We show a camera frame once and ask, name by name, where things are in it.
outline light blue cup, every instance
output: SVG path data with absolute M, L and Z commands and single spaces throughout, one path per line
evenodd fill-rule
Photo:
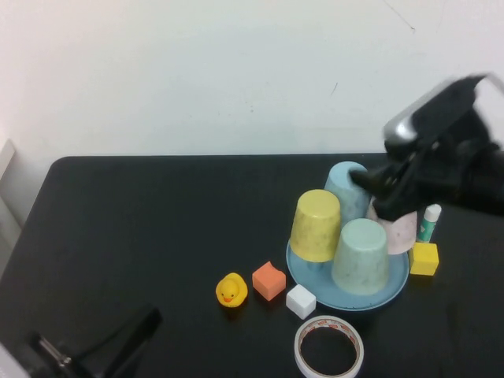
M 367 171 L 359 163 L 343 161 L 331 168 L 324 187 L 326 191 L 333 193 L 339 200 L 342 228 L 354 219 L 365 218 L 371 199 L 366 191 L 352 182 L 348 173 L 351 169 Z

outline glue stick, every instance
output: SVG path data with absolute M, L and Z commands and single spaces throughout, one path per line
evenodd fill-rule
M 417 241 L 422 243 L 429 243 L 431 241 L 432 232 L 434 231 L 435 223 L 441 214 L 440 205 L 430 205 L 425 210 L 424 219 L 420 224 L 420 231 L 418 232 Z

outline black table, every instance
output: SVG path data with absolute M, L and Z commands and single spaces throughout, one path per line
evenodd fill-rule
M 137 377 L 293 377 L 303 321 L 252 290 L 270 260 L 287 272 L 295 203 L 342 160 L 366 155 L 68 157 L 49 171 L 0 283 L 0 341 L 17 356 L 37 330 L 82 350 L 141 305 L 164 323 Z M 504 372 L 504 220 L 446 207 L 434 278 L 409 278 L 367 313 L 318 305 L 365 344 L 361 377 L 491 377 Z M 250 296 L 224 311 L 217 282 L 241 273 Z M 294 283 L 289 277 L 287 286 Z

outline blue plate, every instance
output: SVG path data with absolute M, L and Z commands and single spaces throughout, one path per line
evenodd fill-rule
M 410 274 L 408 254 L 389 255 L 388 282 L 373 295 L 353 295 L 340 289 L 331 278 L 332 261 L 308 262 L 300 258 L 287 244 L 287 266 L 297 284 L 317 297 L 317 302 L 345 311 L 365 311 L 388 303 L 399 294 Z

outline yellow rubber duck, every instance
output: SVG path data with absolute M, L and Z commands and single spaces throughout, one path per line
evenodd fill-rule
M 229 273 L 215 289 L 217 300 L 222 306 L 238 307 L 243 303 L 249 291 L 243 278 L 236 273 Z

